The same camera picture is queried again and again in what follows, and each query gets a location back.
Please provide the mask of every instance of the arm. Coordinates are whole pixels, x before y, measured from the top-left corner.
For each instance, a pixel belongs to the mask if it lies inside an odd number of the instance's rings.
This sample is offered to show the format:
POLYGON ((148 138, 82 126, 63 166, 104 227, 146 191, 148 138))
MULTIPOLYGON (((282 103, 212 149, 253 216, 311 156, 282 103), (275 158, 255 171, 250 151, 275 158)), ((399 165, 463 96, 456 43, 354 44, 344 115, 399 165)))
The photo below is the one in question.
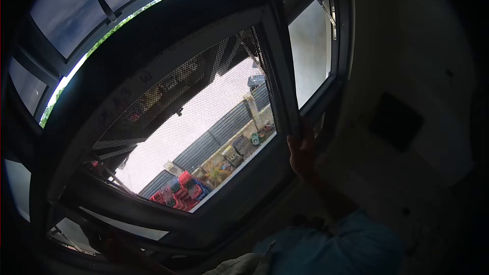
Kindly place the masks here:
POLYGON ((290 165, 294 172, 311 185, 323 201, 327 211, 335 221, 346 217, 358 209, 358 205, 333 185, 322 180, 314 170, 314 133, 303 123, 304 138, 301 142, 293 136, 287 137, 290 149, 290 165))

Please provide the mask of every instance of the hand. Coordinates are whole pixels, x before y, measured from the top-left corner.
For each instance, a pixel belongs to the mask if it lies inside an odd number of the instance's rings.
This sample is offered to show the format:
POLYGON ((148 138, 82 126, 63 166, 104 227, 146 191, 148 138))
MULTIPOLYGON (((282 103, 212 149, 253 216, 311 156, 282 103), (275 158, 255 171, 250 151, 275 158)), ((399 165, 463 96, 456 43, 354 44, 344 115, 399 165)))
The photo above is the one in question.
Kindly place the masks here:
POLYGON ((290 166, 304 181, 314 183, 317 174, 314 171, 314 131, 305 121, 301 121, 303 138, 299 140, 291 135, 287 136, 290 150, 290 166))

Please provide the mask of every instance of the sleeve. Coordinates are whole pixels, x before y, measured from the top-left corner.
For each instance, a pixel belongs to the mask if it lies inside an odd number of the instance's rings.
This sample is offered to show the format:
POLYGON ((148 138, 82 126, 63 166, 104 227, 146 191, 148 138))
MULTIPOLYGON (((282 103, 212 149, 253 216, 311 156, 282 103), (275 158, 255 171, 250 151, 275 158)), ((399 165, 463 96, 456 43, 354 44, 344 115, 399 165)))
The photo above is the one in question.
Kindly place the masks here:
POLYGON ((338 250, 364 274, 397 274, 403 244, 388 227, 372 221, 361 209, 338 222, 338 250))

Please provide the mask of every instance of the cloth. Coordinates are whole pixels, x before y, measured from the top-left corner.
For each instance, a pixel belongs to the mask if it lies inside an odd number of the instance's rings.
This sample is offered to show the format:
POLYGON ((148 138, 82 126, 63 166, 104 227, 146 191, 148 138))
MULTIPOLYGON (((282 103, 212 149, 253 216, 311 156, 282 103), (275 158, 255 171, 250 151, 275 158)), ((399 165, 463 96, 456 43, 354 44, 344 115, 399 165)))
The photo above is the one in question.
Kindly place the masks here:
POLYGON ((236 259, 226 260, 203 275, 267 275, 274 244, 275 242, 268 244, 263 254, 248 253, 236 259))
POLYGON ((338 236, 312 228, 282 230, 253 249, 262 254, 275 242, 270 274, 397 274, 402 243, 387 227, 357 210, 338 223, 338 236))

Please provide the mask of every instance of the window screen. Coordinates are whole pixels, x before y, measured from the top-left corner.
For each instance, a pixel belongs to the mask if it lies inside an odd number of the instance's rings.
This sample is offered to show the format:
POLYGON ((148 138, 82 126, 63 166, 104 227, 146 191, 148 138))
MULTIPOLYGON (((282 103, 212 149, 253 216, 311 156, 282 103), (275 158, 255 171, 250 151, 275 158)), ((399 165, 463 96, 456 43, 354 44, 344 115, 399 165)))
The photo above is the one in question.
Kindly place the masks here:
POLYGON ((269 66, 254 27, 215 44, 132 104, 85 169, 147 204, 193 212, 275 136, 269 66))

